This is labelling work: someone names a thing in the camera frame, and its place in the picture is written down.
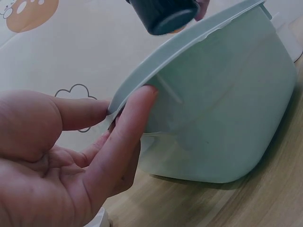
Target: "palm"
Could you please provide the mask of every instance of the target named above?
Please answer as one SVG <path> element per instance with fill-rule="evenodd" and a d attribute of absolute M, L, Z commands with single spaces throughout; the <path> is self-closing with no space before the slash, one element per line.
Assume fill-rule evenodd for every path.
<path fill-rule="evenodd" d="M 62 130 L 102 121 L 107 103 L 24 91 L 1 95 L 1 223 L 87 224 L 107 197 L 131 186 L 140 151 L 137 145 L 154 99 L 154 88 L 142 89 L 140 95 L 130 98 L 115 129 L 78 153 L 55 142 Z M 127 118 L 135 119 L 135 124 Z M 129 135 L 121 137 L 127 131 Z"/>

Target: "table surface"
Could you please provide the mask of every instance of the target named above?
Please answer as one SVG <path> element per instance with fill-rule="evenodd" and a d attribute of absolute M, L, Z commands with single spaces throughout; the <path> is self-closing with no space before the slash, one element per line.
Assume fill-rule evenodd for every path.
<path fill-rule="evenodd" d="M 303 45 L 303 17 L 291 25 Z M 246 177 L 227 184 L 150 176 L 106 201 L 114 227 L 303 227 L 303 57 L 271 145 Z"/>

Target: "black cap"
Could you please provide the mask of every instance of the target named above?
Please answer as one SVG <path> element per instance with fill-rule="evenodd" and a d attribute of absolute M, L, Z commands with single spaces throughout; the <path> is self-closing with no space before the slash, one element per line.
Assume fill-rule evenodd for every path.
<path fill-rule="evenodd" d="M 195 0 L 126 0 L 151 35 L 174 32 L 189 23 L 199 12 Z"/>

